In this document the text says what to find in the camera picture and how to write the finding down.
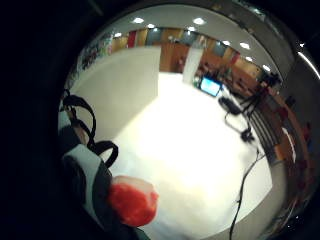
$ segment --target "cable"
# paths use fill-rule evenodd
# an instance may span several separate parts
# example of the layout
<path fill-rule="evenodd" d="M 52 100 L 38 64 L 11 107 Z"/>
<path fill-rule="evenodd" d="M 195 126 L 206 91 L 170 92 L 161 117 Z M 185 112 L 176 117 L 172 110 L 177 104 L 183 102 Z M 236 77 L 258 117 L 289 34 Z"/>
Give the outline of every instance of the cable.
<path fill-rule="evenodd" d="M 259 149 L 257 148 L 257 157 L 256 157 L 256 160 L 250 165 L 250 167 L 248 168 L 248 170 L 246 171 L 246 173 L 244 174 L 244 176 L 243 176 L 243 178 L 242 178 L 241 187 L 240 187 L 240 199 L 239 199 L 239 201 L 238 201 L 238 209 L 237 209 L 236 215 L 234 216 L 233 221 L 232 221 L 232 224 L 231 224 L 231 227 L 230 227 L 229 240 L 232 240 L 233 229 L 234 229 L 234 226 L 235 226 L 235 223 L 236 223 L 236 220 L 237 220 L 239 211 L 240 211 L 240 207 L 241 207 L 241 204 L 242 204 L 243 189 L 244 189 L 245 180 L 246 180 L 247 176 L 249 175 L 250 171 L 252 170 L 252 168 L 256 165 L 256 163 L 257 163 L 258 161 L 260 161 L 262 158 L 265 157 L 265 154 L 262 155 L 261 157 L 259 157 L 259 153 L 260 153 L 260 152 L 259 152 Z"/>

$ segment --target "wall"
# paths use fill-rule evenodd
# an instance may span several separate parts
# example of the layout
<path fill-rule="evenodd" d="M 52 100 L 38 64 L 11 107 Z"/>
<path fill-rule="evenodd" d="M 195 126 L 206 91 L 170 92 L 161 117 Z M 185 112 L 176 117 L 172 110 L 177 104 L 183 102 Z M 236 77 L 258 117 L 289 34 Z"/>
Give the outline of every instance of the wall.
<path fill-rule="evenodd" d="M 94 109 L 96 141 L 115 137 L 156 98 L 159 61 L 158 47 L 130 48 L 102 59 L 80 75 L 71 92 Z M 77 115 L 91 128 L 91 116 L 86 111 L 77 109 Z"/>
<path fill-rule="evenodd" d="M 284 99 L 289 95 L 296 99 L 296 103 L 291 109 L 300 124 L 304 125 L 307 121 L 311 123 L 312 152 L 310 157 L 316 162 L 317 168 L 320 167 L 319 93 L 319 79 L 310 67 L 298 57 L 296 64 L 288 75 L 288 79 L 283 83 L 280 94 Z"/>
<path fill-rule="evenodd" d="M 112 52 L 117 52 L 127 47 L 128 37 L 118 37 L 112 40 Z"/>
<path fill-rule="evenodd" d="M 182 29 L 175 29 L 175 28 L 166 28 L 163 30 L 161 41 L 168 42 L 168 37 L 173 36 L 174 38 L 180 39 L 182 36 L 183 30 Z"/>
<path fill-rule="evenodd" d="M 254 79 L 259 78 L 262 71 L 259 67 L 257 67 L 255 64 L 248 62 L 247 60 L 243 58 L 239 58 L 235 66 L 241 68 L 244 72 L 248 73 L 251 77 Z"/>
<path fill-rule="evenodd" d="M 136 46 L 144 46 L 147 39 L 148 29 L 141 29 L 137 31 Z"/>

